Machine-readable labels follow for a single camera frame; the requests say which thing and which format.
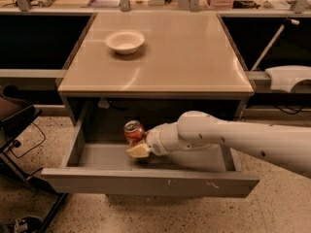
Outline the white curved robot base part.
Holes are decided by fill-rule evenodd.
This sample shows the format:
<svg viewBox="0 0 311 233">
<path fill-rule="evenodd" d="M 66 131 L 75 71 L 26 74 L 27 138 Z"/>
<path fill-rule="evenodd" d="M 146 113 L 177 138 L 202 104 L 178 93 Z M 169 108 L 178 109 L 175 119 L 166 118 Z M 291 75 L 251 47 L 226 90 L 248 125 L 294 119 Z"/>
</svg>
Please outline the white curved robot base part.
<svg viewBox="0 0 311 233">
<path fill-rule="evenodd" d="M 300 82 L 311 81 L 311 67 L 287 65 L 267 68 L 265 73 L 270 78 L 270 88 L 290 93 Z"/>
</svg>

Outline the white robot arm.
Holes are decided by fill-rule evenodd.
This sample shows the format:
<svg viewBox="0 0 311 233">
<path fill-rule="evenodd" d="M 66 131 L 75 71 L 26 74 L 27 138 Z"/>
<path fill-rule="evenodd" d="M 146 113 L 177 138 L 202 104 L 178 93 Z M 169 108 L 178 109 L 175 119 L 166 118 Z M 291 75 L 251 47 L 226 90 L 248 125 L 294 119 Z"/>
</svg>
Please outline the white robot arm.
<svg viewBox="0 0 311 233">
<path fill-rule="evenodd" d="M 311 128 L 227 121 L 199 112 L 183 113 L 177 121 L 147 132 L 127 150 L 129 156 L 168 155 L 173 151 L 209 150 L 223 146 L 311 178 Z"/>
</svg>

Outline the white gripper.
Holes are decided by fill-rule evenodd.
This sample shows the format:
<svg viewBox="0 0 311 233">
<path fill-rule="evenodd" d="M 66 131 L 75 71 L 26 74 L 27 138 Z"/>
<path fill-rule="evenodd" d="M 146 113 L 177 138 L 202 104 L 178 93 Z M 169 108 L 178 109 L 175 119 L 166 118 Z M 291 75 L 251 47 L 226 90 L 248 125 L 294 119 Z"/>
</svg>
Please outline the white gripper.
<svg viewBox="0 0 311 233">
<path fill-rule="evenodd" d="M 146 143 L 144 141 L 131 146 L 126 152 L 133 158 L 145 158 L 152 152 L 157 156 L 170 153 L 171 127 L 168 123 L 156 126 L 148 131 Z"/>
</svg>

